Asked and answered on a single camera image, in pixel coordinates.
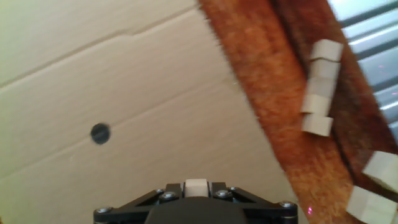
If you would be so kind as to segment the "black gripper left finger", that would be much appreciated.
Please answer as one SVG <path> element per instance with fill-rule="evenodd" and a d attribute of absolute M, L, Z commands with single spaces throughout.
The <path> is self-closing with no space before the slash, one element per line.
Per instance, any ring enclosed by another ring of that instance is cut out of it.
<path fill-rule="evenodd" d="M 102 207 L 93 212 L 93 223 L 145 223 L 149 212 L 156 206 L 181 199 L 181 184 L 167 184 L 164 189 L 155 189 L 121 207 Z"/>

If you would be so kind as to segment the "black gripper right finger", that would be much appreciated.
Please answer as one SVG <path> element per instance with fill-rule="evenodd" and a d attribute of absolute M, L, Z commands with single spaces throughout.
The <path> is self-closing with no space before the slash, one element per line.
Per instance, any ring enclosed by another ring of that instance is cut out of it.
<path fill-rule="evenodd" d="M 246 223 L 299 223 L 298 206 L 290 201 L 273 203 L 239 187 L 227 187 L 224 182 L 211 182 L 210 196 L 230 202 L 239 208 L 246 218 Z"/>

